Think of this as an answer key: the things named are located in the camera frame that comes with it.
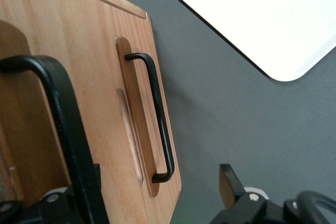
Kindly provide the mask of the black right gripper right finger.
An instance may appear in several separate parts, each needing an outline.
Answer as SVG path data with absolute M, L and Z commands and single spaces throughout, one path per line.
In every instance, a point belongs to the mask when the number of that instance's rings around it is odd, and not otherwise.
M 224 202 L 212 223 L 283 223 L 283 210 L 259 193 L 248 193 L 229 164 L 219 166 L 219 192 Z

